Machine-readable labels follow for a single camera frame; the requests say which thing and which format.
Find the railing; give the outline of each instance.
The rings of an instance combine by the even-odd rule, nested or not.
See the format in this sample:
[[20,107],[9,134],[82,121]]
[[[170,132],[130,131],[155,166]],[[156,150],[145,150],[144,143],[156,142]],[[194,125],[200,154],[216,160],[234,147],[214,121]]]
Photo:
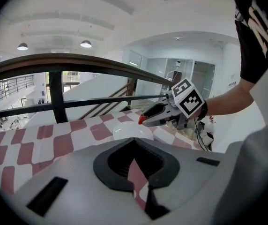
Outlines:
[[18,92],[32,85],[34,85],[33,75],[1,80],[0,100],[7,98],[12,93]]
[[[117,95],[118,97],[121,97],[123,95],[125,95],[129,89],[127,89],[128,84],[126,84],[125,86],[121,87],[119,90],[117,90],[116,92],[112,93],[109,98],[114,97],[115,95],[119,94],[120,92],[122,92],[122,90],[126,89],[124,92],[122,92],[121,94]],[[105,115],[106,113],[108,113],[111,109],[113,109],[114,107],[116,107],[118,104],[120,104],[121,102],[116,103],[115,105],[113,105],[112,107],[110,107],[108,110],[106,110],[104,113],[101,114]],[[107,107],[109,107],[110,105],[112,105],[113,103],[108,103],[107,105],[105,105],[104,107],[102,107],[101,109],[99,109],[96,113],[94,113],[91,117],[95,117],[98,114],[100,114],[103,110],[105,110]],[[89,114],[91,114],[93,111],[95,111],[96,109],[98,109],[102,104],[98,104],[97,106],[93,107],[92,109],[90,109],[87,113],[85,113],[81,118],[79,118],[79,120],[84,119],[85,117],[87,117]]]
[[66,108],[164,97],[164,95],[144,95],[64,101],[62,94],[62,72],[66,70],[119,75],[161,85],[173,85],[172,82],[152,73],[98,57],[68,53],[23,56],[0,62],[0,80],[29,73],[49,72],[52,103],[3,110],[0,111],[0,117],[53,110],[56,122],[62,123],[67,122]]

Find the red and white checkered fabric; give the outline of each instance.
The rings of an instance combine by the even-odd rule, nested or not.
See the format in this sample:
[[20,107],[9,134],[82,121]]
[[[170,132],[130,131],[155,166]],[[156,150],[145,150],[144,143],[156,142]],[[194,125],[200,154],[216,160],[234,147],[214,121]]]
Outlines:
[[[56,159],[91,145],[113,140],[114,127],[137,121],[141,112],[130,110],[41,127],[0,132],[0,188],[14,194],[25,182]],[[193,141],[167,126],[150,127],[154,139],[183,148],[199,149]],[[144,208],[147,180],[134,161],[129,180],[134,182],[136,200]]]

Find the person's hand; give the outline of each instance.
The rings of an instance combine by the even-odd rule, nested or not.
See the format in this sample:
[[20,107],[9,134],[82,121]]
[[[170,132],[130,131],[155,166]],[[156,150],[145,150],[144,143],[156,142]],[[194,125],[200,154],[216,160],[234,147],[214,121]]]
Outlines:
[[197,118],[201,113],[201,107],[189,118],[189,120]]

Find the metal railing post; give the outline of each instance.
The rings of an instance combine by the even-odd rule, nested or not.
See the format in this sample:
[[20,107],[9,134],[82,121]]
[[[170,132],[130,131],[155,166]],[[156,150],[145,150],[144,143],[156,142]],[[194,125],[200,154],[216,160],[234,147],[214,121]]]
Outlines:
[[3,83],[3,86],[4,86],[5,98],[7,98],[7,96],[6,96],[6,87],[5,87],[5,83]]
[[62,92],[62,72],[49,72],[50,94],[57,123],[67,122],[67,114],[64,108],[63,92]]

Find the black and white marker cube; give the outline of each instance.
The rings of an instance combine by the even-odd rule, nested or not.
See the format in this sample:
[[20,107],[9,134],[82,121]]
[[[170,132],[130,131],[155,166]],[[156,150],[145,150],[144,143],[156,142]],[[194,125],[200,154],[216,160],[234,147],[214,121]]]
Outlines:
[[174,85],[171,92],[176,106],[187,118],[190,118],[204,104],[204,99],[188,78]]

